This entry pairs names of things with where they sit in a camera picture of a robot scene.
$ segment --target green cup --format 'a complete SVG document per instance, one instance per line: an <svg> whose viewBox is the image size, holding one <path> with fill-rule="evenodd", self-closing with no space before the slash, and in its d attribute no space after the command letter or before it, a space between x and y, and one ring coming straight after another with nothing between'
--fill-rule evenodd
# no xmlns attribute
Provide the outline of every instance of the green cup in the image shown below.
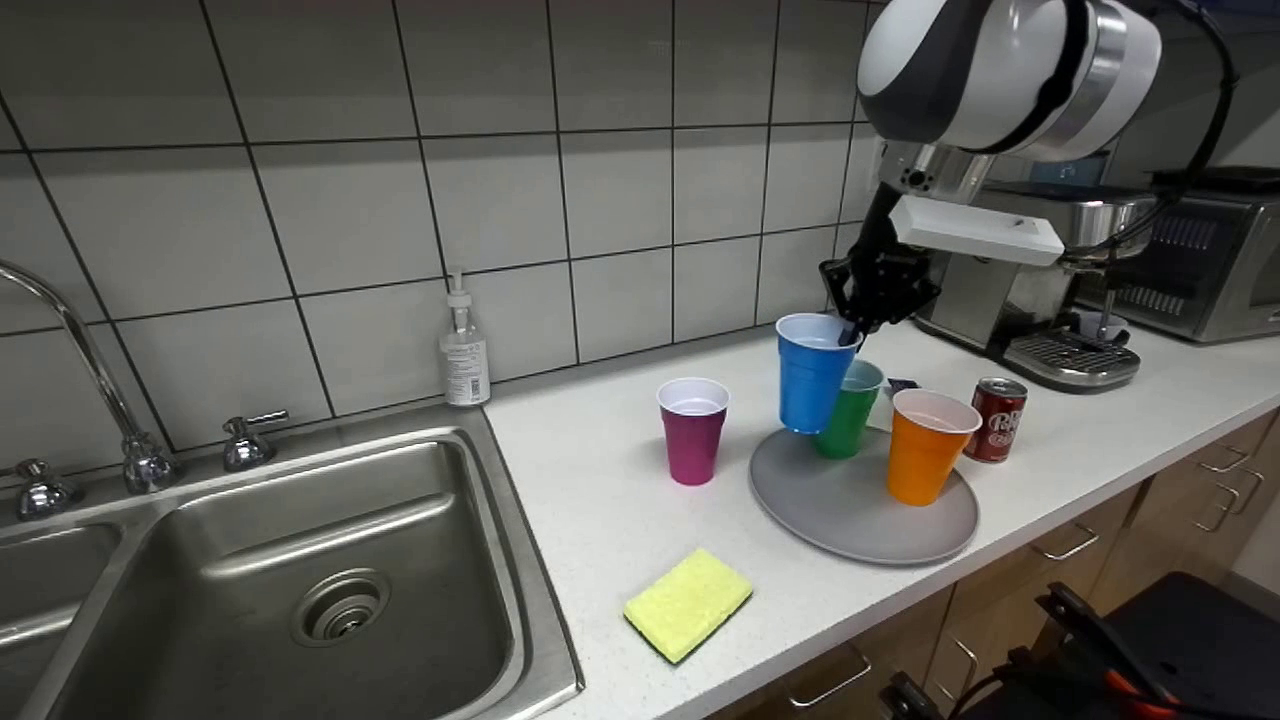
<svg viewBox="0 0 1280 720"><path fill-rule="evenodd" d="M833 412L824 434L814 434L814 446L824 454L833 454L833 458L854 454L878 388L884 388L884 373L877 363L867 363L867 358L847 363L847 373L840 381L837 412Z"/></svg>

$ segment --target sink basin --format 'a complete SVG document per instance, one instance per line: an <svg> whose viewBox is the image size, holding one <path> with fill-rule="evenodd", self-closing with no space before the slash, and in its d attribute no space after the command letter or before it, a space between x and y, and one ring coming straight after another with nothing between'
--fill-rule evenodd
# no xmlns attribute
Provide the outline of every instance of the sink basin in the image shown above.
<svg viewBox="0 0 1280 720"><path fill-rule="evenodd" d="M0 545L0 714L14 714L117 545L101 524Z"/></svg>
<svg viewBox="0 0 1280 720"><path fill-rule="evenodd" d="M481 412L152 503L22 720L536 714L581 686Z"/></svg>

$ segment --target red cup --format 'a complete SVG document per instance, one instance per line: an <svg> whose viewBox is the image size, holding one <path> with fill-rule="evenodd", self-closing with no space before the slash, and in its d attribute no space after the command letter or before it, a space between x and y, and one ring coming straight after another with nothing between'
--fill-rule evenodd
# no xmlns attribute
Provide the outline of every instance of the red cup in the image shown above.
<svg viewBox="0 0 1280 720"><path fill-rule="evenodd" d="M657 398L664 407L671 479L706 483L714 474L729 388L706 377L675 377Z"/></svg>

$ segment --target gray tray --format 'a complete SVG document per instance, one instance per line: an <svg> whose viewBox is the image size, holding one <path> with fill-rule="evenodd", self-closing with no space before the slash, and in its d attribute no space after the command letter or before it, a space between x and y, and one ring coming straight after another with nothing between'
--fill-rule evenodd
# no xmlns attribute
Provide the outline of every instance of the gray tray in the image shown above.
<svg viewBox="0 0 1280 720"><path fill-rule="evenodd" d="M940 565L977 530L977 497L952 470L926 506L884 491L889 434L867 429L851 458L827 458L810 434L771 433L751 454L751 491L765 517L804 545L861 565Z"/></svg>

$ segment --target coffee machine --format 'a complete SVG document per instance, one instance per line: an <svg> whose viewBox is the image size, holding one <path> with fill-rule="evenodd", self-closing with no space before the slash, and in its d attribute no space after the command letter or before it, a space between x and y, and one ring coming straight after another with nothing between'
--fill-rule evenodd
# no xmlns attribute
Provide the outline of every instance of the coffee machine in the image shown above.
<svg viewBox="0 0 1280 720"><path fill-rule="evenodd" d="M1073 287L1081 275L1101 275L1117 257L1145 248L1145 233L1122 229L1141 229L1154 194L993 185L977 194L977 207L1043 217L1065 238L1065 260L1022 268L935 253L926 271L940 291L912 319L1049 388L1108 392L1129 384L1141 356L1122 348L1122 325L1108 308L1073 308Z"/></svg>

